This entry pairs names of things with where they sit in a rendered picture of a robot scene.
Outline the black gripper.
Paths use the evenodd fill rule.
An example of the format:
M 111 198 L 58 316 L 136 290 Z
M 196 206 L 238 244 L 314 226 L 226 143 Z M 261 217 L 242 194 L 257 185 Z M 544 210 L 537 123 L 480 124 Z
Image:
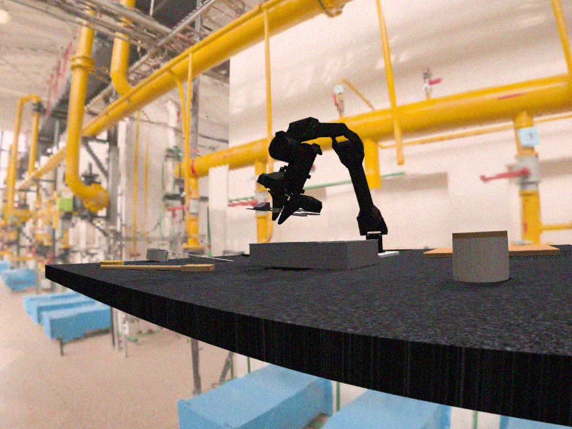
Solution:
M 288 174 L 295 175 L 296 184 L 293 191 L 282 190 L 281 192 L 274 192 L 273 190 L 268 190 L 273 199 L 273 208 L 283 208 L 283 210 L 279 211 L 282 212 L 278 220 L 278 225 L 281 225 L 300 208 L 307 212 L 320 213 L 323 208 L 322 202 L 312 196 L 302 195 L 305 192 L 303 187 L 307 178 L 311 178 L 311 175 L 309 174 L 310 170 L 306 170 L 293 164 L 284 165 L 284 167 Z M 265 175 L 266 173 L 262 173 L 257 179 L 257 182 L 263 186 L 265 184 Z M 290 199 L 287 200 L 289 196 Z

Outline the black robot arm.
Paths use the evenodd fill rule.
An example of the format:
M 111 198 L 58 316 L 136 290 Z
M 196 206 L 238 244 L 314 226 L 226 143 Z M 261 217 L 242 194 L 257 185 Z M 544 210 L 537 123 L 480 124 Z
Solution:
M 345 136 L 346 141 L 337 142 L 335 138 Z M 316 156 L 322 155 L 320 145 L 302 143 L 321 137 L 331 137 L 332 148 L 339 156 L 341 163 L 349 170 L 351 181 L 356 193 L 360 211 L 357 225 L 360 235 L 366 235 L 366 240 L 378 239 L 378 252 L 384 253 L 382 235 L 388 234 L 388 227 L 381 211 L 372 201 L 362 162 L 364 160 L 364 143 L 355 132 L 347 128 L 345 123 L 321 123 L 318 119 L 308 117 L 289 123 L 285 132 L 275 132 L 275 137 L 269 144 L 268 151 L 272 159 L 293 164 L 306 170 L 311 170 Z M 281 166 L 278 172 L 265 175 L 265 188 L 274 192 L 295 188 L 295 175 L 285 172 Z M 368 233 L 380 231 L 380 233 Z

